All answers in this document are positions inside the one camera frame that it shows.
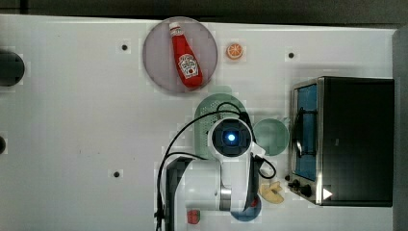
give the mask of oven handle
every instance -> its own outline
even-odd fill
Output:
[[[318,113],[317,110],[313,111],[306,111],[302,108],[299,109],[299,111],[296,114],[296,118],[294,119],[293,123],[293,138],[292,138],[292,145],[294,146],[294,149],[296,150],[296,154],[298,158],[301,158],[303,155],[316,155],[316,152],[313,153],[308,153],[302,151],[302,143],[303,141],[303,115],[305,114],[314,114],[316,115]]]

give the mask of orange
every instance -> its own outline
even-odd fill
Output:
[[[243,49],[242,46],[240,46],[237,43],[233,43],[227,48],[227,56],[231,60],[237,60],[242,56]]]

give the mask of oven knob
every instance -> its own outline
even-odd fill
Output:
[[[310,185],[305,185],[300,187],[300,193],[302,193],[306,197],[310,197],[312,195],[312,188]]]
[[[300,182],[298,180],[293,180],[291,183],[288,184],[288,186],[297,191],[297,189],[300,186]]]

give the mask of black oven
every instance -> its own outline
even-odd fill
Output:
[[[292,192],[318,205],[393,205],[394,80],[298,84],[291,118]]]

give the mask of blue light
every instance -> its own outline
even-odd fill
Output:
[[[228,136],[228,140],[229,140],[229,141],[234,141],[234,140],[235,140],[235,136],[232,135],[232,134],[229,135],[229,136]]]

